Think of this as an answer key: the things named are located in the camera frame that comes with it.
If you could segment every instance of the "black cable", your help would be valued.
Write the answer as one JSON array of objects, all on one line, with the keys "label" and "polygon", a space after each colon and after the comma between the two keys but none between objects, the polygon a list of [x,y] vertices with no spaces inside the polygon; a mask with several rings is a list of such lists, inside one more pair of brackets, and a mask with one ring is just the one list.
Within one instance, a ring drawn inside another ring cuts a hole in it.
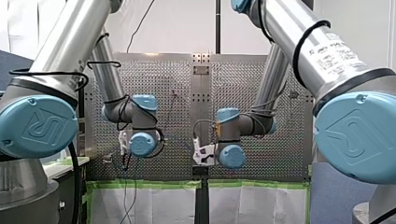
[{"label": "black cable", "polygon": [[311,27],[306,29],[306,31],[303,33],[303,36],[298,41],[298,43],[296,45],[296,49],[294,50],[294,54],[293,54],[292,67],[293,67],[294,75],[295,75],[297,81],[305,88],[306,88],[306,86],[305,86],[303,80],[301,79],[300,72],[298,70],[298,62],[299,62],[299,58],[300,58],[301,48],[303,47],[305,40],[312,34],[312,32],[315,29],[319,28],[320,26],[327,26],[327,27],[331,28],[332,25],[330,24],[329,21],[323,20],[323,21],[317,21],[314,25],[312,25]]},{"label": "black cable", "polygon": [[262,0],[258,0],[257,3],[259,4],[258,5],[259,21],[260,21],[260,27],[262,28],[262,33],[265,35],[265,37],[267,37],[267,39],[271,43],[274,43],[274,39],[268,34],[267,30],[265,29],[264,22],[262,21],[263,20],[263,18],[262,18]]},{"label": "black cable", "polygon": [[158,157],[163,152],[163,149],[165,148],[165,136],[163,135],[163,131],[161,129],[157,128],[157,132],[160,134],[160,142],[162,143],[161,148],[154,155],[144,157],[145,159],[152,159],[152,158]]},{"label": "black cable", "polygon": [[115,66],[116,68],[120,68],[121,67],[121,63],[117,62],[117,61],[107,61],[107,62],[102,62],[102,61],[96,61],[96,62],[87,62],[87,66],[92,69],[91,64],[107,64],[110,63],[113,66]]},{"label": "black cable", "polygon": [[146,108],[143,108],[140,104],[138,104],[133,98],[131,98],[132,103],[134,103],[139,109],[143,110],[147,115],[149,115],[152,119],[155,120],[155,123],[158,123],[157,118],[155,118],[154,115],[152,115]]},{"label": "black cable", "polygon": [[151,3],[150,3],[149,6],[148,6],[148,9],[147,9],[146,12],[145,12],[145,15],[143,16],[142,20],[140,20],[139,25],[137,26],[137,28],[136,28],[136,30],[134,31],[134,33],[131,35],[131,39],[130,39],[130,41],[129,41],[128,48],[126,49],[126,52],[127,52],[127,53],[129,53],[129,48],[131,47],[132,41],[134,40],[134,35],[136,35],[136,33],[139,31],[140,26],[141,26],[142,23],[143,23],[143,20],[144,20],[144,19],[146,18],[146,16],[148,15],[149,10],[151,9],[151,6],[152,6],[152,4],[153,4],[154,2],[155,2],[155,0],[152,0],[152,1],[151,1]]},{"label": "black cable", "polygon": [[73,216],[72,216],[72,224],[78,223],[78,213],[80,207],[80,194],[81,194],[81,183],[80,183],[80,173],[79,173],[79,166],[78,166],[78,157],[76,153],[76,149],[73,145],[73,142],[69,144],[69,152],[70,157],[73,163],[73,171],[74,171],[74,204],[73,204]]},{"label": "black cable", "polygon": [[392,208],[391,210],[389,210],[387,213],[385,213],[384,215],[378,217],[376,220],[370,222],[370,224],[379,224],[385,220],[387,220],[388,218],[392,217],[396,215],[396,207]]},{"label": "black cable", "polygon": [[[174,96],[174,97],[172,98],[171,108],[170,108],[170,110],[169,110],[168,117],[167,117],[167,119],[166,119],[165,124],[163,125],[163,126],[164,126],[164,127],[163,127],[163,130],[164,130],[165,132],[166,132],[166,129],[167,129],[167,127],[168,127],[169,120],[170,120],[170,118],[171,118],[171,114],[172,114],[172,111],[173,111],[173,106],[174,106],[174,103],[175,103],[175,100],[176,100],[177,95],[175,95],[175,93],[173,92],[173,96]],[[162,143],[161,148],[160,148],[160,150],[158,150],[155,154],[145,157],[145,159],[156,158],[157,156],[159,156],[159,155],[163,152],[163,149],[165,148],[166,141],[165,141],[165,135],[163,134],[163,130],[161,130],[161,129],[159,129],[159,128],[156,128],[156,130],[157,130],[158,134],[160,135],[160,142]]]},{"label": "black cable", "polygon": [[84,82],[75,89],[79,91],[84,89],[88,85],[90,79],[87,75],[80,72],[29,72],[29,68],[22,68],[9,71],[12,76],[24,76],[24,77],[39,77],[39,76],[79,76],[84,78]]},{"label": "black cable", "polygon": [[134,166],[134,200],[133,200],[131,206],[129,207],[128,211],[126,211],[125,216],[122,218],[120,224],[122,224],[124,219],[129,216],[129,212],[131,212],[132,208],[134,207],[134,204],[136,203],[136,197],[137,197],[137,181],[136,181],[137,177],[136,177],[136,174],[137,174],[138,165],[139,165],[139,159],[136,159],[136,164]]},{"label": "black cable", "polygon": [[[128,124],[129,124],[128,122],[125,122],[125,121],[122,119],[122,115],[125,113],[126,106],[128,105],[128,103],[129,103],[129,101],[130,101],[130,99],[131,99],[131,96],[128,95],[128,94],[126,94],[126,95],[124,96],[124,99],[125,99],[125,101],[124,101],[123,105],[119,107],[119,119],[117,120],[117,131],[119,131],[119,132],[122,131],[122,130],[124,130],[124,129],[128,126]],[[120,127],[120,123],[122,123],[122,122],[125,122],[125,125],[122,126],[122,128],[121,128],[121,127]]]},{"label": "black cable", "polygon": [[96,40],[95,46],[98,45],[99,42],[101,42],[102,39],[105,38],[106,36],[110,36],[110,34],[109,34],[109,33],[104,33],[104,34],[100,35],[99,38],[98,38],[98,40]]}]

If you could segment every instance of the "blue joint housing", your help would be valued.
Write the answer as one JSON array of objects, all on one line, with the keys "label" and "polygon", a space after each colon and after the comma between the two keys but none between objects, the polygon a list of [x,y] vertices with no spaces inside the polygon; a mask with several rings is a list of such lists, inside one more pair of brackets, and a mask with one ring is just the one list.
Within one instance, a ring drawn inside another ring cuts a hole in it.
[{"label": "blue joint housing", "polygon": [[52,156],[72,142],[77,127],[75,110],[61,98],[15,98],[0,112],[0,153],[27,159]]},{"label": "blue joint housing", "polygon": [[355,91],[318,112],[320,153],[344,175],[373,184],[396,184],[396,97]]},{"label": "blue joint housing", "polygon": [[157,100],[153,95],[134,95],[133,135],[129,141],[130,151],[138,158],[147,157],[158,145],[156,128]]},{"label": "blue joint housing", "polygon": [[216,120],[219,147],[215,154],[218,161],[230,169],[241,168],[246,162],[245,152],[241,148],[241,136],[264,135],[276,131],[275,118],[258,116],[253,113],[240,114],[239,109],[233,107],[220,109],[217,112]]}]

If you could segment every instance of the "pegboard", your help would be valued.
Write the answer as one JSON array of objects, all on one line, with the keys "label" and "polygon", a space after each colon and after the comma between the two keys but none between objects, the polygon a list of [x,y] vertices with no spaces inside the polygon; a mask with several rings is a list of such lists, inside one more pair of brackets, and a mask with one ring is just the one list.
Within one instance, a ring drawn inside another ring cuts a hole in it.
[{"label": "pegboard", "polygon": [[[158,126],[168,139],[167,145],[160,156],[140,159],[137,166],[136,159],[132,158],[131,168],[123,172],[120,168],[119,133],[115,124],[102,119],[103,101],[93,82],[86,92],[91,97],[85,101],[86,126],[89,127],[86,130],[86,147],[94,152],[87,170],[91,180],[122,176],[133,178],[134,170],[137,171],[136,177],[147,180],[192,179],[192,124],[201,119],[199,115],[202,114],[213,119],[216,111],[224,106],[237,106],[241,111],[247,111],[253,104],[266,59],[265,56],[207,55],[210,61],[206,61],[205,66],[209,73],[197,79],[194,68],[202,62],[198,63],[195,55],[118,54],[116,57],[122,64],[120,79],[126,93],[156,96]],[[202,83],[200,90],[197,81]],[[290,99],[290,91],[298,92],[299,97]],[[205,96],[204,104],[197,104],[197,92]],[[212,167],[211,178],[306,180],[311,157],[311,109],[310,96],[290,74],[288,86],[278,104],[276,134],[263,140],[243,137],[247,165],[238,171]],[[208,139],[212,138],[211,132],[204,133]],[[112,162],[104,162],[103,157],[108,158],[109,155],[112,155]]]}]

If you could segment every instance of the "metal pole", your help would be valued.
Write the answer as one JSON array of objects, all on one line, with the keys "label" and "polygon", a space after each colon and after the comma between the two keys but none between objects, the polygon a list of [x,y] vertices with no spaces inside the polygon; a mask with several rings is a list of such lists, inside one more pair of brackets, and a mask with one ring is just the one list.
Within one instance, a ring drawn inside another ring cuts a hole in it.
[{"label": "metal pole", "polygon": [[[92,52],[93,62],[114,62],[113,50],[108,37],[103,37]],[[93,73],[104,102],[117,101],[124,97],[125,92],[120,81],[120,74],[112,63],[93,63]]]},{"label": "metal pole", "polygon": [[[109,13],[110,1],[69,0],[30,72],[82,72]],[[77,98],[77,76],[16,78],[30,80]]]},{"label": "metal pole", "polygon": [[216,54],[221,48],[221,0],[216,0]]}]

